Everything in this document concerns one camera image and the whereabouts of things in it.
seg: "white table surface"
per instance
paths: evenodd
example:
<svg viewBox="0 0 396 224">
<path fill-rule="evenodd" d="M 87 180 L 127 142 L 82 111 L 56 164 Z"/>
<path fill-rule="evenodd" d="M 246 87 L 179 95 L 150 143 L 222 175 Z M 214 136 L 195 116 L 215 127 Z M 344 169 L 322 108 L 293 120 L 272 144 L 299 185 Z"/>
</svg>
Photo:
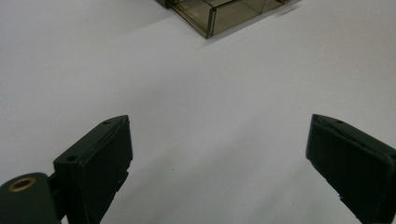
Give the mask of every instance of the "white table surface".
<svg viewBox="0 0 396 224">
<path fill-rule="evenodd" d="M 205 40 L 154 0 L 1 0 L 0 182 L 50 175 L 127 114 L 134 160 L 102 223 L 359 223 L 305 144 L 317 113 L 396 147 L 396 1 L 245 26 Z"/>
</svg>

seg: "white surface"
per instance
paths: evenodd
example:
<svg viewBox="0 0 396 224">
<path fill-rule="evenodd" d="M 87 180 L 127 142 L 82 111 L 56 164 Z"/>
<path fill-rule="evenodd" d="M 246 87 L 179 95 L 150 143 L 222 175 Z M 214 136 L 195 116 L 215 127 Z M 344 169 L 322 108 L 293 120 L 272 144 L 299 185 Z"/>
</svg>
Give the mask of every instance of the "white surface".
<svg viewBox="0 0 396 224">
<path fill-rule="evenodd" d="M 0 182 L 128 114 L 103 223 L 359 223 L 305 159 L 311 114 L 396 147 L 396 2 L 304 0 L 204 40 L 154 0 L 0 1 Z"/>
</svg>

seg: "transparent plastic container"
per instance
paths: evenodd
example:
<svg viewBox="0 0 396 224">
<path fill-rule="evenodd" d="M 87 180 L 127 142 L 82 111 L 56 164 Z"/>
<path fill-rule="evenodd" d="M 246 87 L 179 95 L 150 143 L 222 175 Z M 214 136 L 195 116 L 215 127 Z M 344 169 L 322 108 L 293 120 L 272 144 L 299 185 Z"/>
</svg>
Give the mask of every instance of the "transparent plastic container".
<svg viewBox="0 0 396 224">
<path fill-rule="evenodd" d="M 174 9 L 203 37 L 209 38 L 289 0 L 170 0 Z"/>
</svg>

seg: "screw hole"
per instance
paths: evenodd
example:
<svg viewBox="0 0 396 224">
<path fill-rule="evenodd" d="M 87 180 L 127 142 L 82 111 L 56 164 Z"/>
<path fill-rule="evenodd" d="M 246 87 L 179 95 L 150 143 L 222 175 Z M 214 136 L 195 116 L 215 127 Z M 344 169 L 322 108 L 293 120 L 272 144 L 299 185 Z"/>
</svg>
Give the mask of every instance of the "screw hole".
<svg viewBox="0 0 396 224">
<path fill-rule="evenodd" d="M 75 161 L 77 159 L 77 156 L 69 156 L 66 158 L 67 161 Z"/>
<path fill-rule="evenodd" d="M 18 192 L 24 189 L 29 189 L 36 182 L 33 177 L 25 177 L 23 179 L 15 181 L 12 185 L 9 186 L 9 191 Z"/>
</svg>

